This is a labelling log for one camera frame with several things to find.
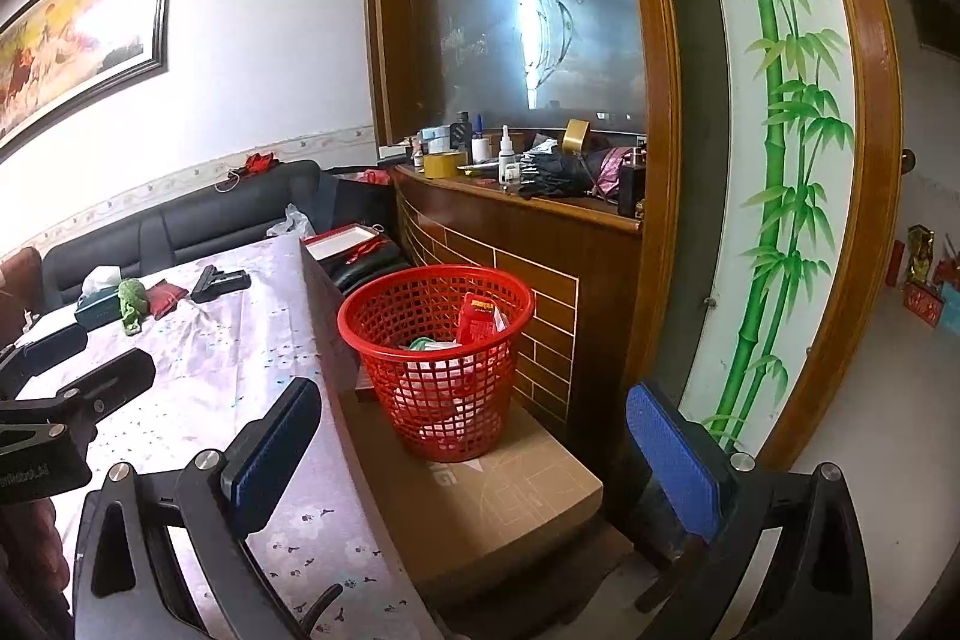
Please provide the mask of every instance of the framed picture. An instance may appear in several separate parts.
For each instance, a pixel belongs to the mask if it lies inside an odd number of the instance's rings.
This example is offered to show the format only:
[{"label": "framed picture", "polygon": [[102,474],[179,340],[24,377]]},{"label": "framed picture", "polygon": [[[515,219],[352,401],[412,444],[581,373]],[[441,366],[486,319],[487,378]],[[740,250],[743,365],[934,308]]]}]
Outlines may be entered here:
[{"label": "framed picture", "polygon": [[0,160],[166,68],[167,0],[30,0],[0,28]]}]

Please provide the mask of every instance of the green cloth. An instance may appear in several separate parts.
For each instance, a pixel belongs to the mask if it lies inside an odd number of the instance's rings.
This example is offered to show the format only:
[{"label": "green cloth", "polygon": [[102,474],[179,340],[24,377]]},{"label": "green cloth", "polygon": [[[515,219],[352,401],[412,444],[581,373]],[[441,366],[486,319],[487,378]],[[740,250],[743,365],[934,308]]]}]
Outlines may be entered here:
[{"label": "green cloth", "polygon": [[140,319],[150,313],[147,289],[139,280],[123,280],[117,289],[117,295],[120,296],[120,322],[123,323],[123,333],[128,336],[140,333]]}]

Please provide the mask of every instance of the wooden counter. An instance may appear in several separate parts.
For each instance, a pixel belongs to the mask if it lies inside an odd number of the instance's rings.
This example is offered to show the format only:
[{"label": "wooden counter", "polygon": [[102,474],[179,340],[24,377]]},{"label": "wooden counter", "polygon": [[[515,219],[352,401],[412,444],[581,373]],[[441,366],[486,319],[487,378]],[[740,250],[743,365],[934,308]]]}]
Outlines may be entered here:
[{"label": "wooden counter", "polygon": [[515,393],[603,477],[623,428],[641,224],[595,199],[524,200],[472,178],[428,180],[411,167],[394,177],[412,259],[503,269],[534,290]]}]

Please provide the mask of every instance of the metal screw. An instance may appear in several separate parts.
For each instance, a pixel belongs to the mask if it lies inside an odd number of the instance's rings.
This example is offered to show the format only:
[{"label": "metal screw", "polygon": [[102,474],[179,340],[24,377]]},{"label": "metal screw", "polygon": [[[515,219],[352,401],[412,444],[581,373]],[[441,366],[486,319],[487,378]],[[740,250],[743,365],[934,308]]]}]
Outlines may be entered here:
[{"label": "metal screw", "polygon": [[840,480],[841,477],[843,477],[840,467],[838,467],[836,464],[830,463],[829,461],[820,467],[820,474],[823,475],[827,480]]},{"label": "metal screw", "polygon": [[730,466],[737,472],[751,472],[757,462],[750,453],[734,453],[730,458]]},{"label": "metal screw", "polygon": [[193,459],[197,469],[213,469],[220,463],[220,454],[216,451],[203,451],[197,453],[197,458]]},{"label": "metal screw", "polygon": [[130,475],[130,465],[126,461],[121,461],[119,464],[114,464],[110,468],[110,471],[107,472],[107,477],[113,482],[120,482],[124,477]]}]

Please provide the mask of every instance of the red plastic basket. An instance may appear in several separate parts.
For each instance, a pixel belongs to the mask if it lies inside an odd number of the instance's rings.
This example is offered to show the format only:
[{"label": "red plastic basket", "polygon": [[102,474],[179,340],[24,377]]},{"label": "red plastic basket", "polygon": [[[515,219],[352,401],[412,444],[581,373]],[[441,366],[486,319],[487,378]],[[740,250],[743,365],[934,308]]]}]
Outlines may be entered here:
[{"label": "red plastic basket", "polygon": [[[453,342],[467,293],[490,297],[507,328],[464,347],[406,350],[429,336]],[[357,349],[400,437],[430,461],[465,461],[493,448],[510,405],[514,340],[534,314],[533,292],[482,266],[418,266],[368,283],[347,298],[337,326]]]}]

